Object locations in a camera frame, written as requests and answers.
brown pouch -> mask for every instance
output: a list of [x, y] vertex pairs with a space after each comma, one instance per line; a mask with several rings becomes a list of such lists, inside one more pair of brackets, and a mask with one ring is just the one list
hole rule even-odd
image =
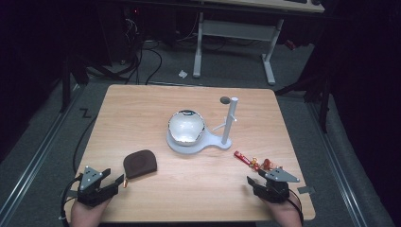
[[136, 151], [124, 159], [124, 169], [126, 172], [124, 187], [127, 187], [128, 180], [157, 170], [156, 157], [148, 149]]

round object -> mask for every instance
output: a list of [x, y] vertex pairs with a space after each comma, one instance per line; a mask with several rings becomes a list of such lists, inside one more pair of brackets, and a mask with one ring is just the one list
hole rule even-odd
[[168, 121], [168, 133], [181, 146], [197, 144], [204, 132], [204, 121], [200, 114], [185, 110], [173, 114]]

gray carpet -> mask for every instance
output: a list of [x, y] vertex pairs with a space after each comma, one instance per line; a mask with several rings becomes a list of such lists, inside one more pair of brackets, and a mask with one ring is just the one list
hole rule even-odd
[[[217, 46], [218, 44], [206, 47], [212, 49]], [[237, 49], [236, 45], [226, 45], [219, 51], [205, 49], [201, 77], [193, 79], [191, 74], [194, 46], [169, 47], [160, 44], [153, 50], [162, 56], [162, 66], [151, 78], [149, 84], [174, 83], [278, 90], [297, 80], [313, 46], [300, 47], [293, 51], [282, 45], [275, 48], [271, 64], [277, 83], [273, 87], [267, 84], [259, 55], [250, 55], [248, 52]], [[157, 68], [159, 60], [154, 52], [143, 51], [143, 59], [139, 67], [140, 84], [143, 84]], [[115, 65], [112, 69], [119, 70], [121, 67], [124, 66]], [[187, 78], [178, 77], [181, 70], [188, 73]], [[76, 101], [70, 111], [64, 115], [65, 118], [58, 133], [51, 140], [51, 144], [43, 148], [45, 150], [43, 162], [38, 164], [39, 170], [32, 173], [33, 180], [27, 183], [27, 191], [23, 191], [21, 199], [15, 202], [18, 206], [14, 210], [9, 210], [6, 220], [0, 221], [4, 221], [8, 226], [62, 226], [58, 220], [60, 195], [75, 176], [74, 152], [78, 148], [76, 159], [78, 166], [92, 127], [86, 133], [84, 133], [85, 129], [98, 113], [105, 92], [113, 83], [116, 82], [92, 77], [86, 87], [81, 87], [74, 92]], [[132, 77], [130, 84], [134, 83], [135, 78]], [[333, 171], [330, 158], [327, 156], [327, 141], [336, 153], [336, 157], [339, 158], [341, 168], [346, 172], [348, 183], [355, 192], [363, 218], [366, 220], [366, 223], [359, 226], [393, 226], [349, 145], [334, 102], [331, 100], [327, 118], [328, 134], [322, 135], [311, 111], [314, 110], [313, 104], [304, 103], [302, 96], [298, 93], [279, 96], [278, 101], [305, 181], [316, 191], [311, 194], [316, 217], [306, 221], [305, 226], [356, 226], [339, 190], [340, 183]], [[35, 157], [38, 148], [41, 148], [46, 133], [60, 117], [60, 107], [61, 87], [58, 86], [43, 107], [32, 117], [19, 143], [0, 165], [1, 204], [7, 203], [13, 188], [24, 176], [30, 160]], [[86, 116], [90, 117], [84, 117], [83, 109], [87, 110]], [[5, 210], [3, 207], [1, 218], [4, 217]], [[266, 221], [258, 222], [256, 226], [277, 225], [273, 221]]]

small white object on floor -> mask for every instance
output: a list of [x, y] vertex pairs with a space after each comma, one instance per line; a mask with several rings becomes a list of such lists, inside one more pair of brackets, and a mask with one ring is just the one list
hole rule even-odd
[[181, 72], [179, 73], [178, 76], [184, 79], [184, 78], [186, 78], [186, 76], [188, 76], [188, 74], [185, 73], [183, 70], [181, 70]]

desk leg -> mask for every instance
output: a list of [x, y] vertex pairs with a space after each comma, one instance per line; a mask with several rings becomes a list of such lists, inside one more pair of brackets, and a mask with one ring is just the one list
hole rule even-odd
[[203, 12], [200, 12], [200, 22], [198, 25], [198, 45], [197, 52], [195, 53], [195, 62], [194, 62], [194, 78], [201, 77], [201, 38], [203, 34]]
[[274, 74], [271, 70], [271, 65], [270, 65], [270, 58], [273, 53], [274, 47], [277, 43], [278, 36], [280, 35], [280, 31], [281, 31], [281, 27], [283, 26], [283, 23], [284, 23], [283, 19], [278, 21], [277, 26], [273, 32], [273, 37], [270, 42], [268, 53], [262, 55], [262, 61], [263, 61], [263, 65], [265, 66], [266, 77], [268, 78], [269, 85], [275, 84]]

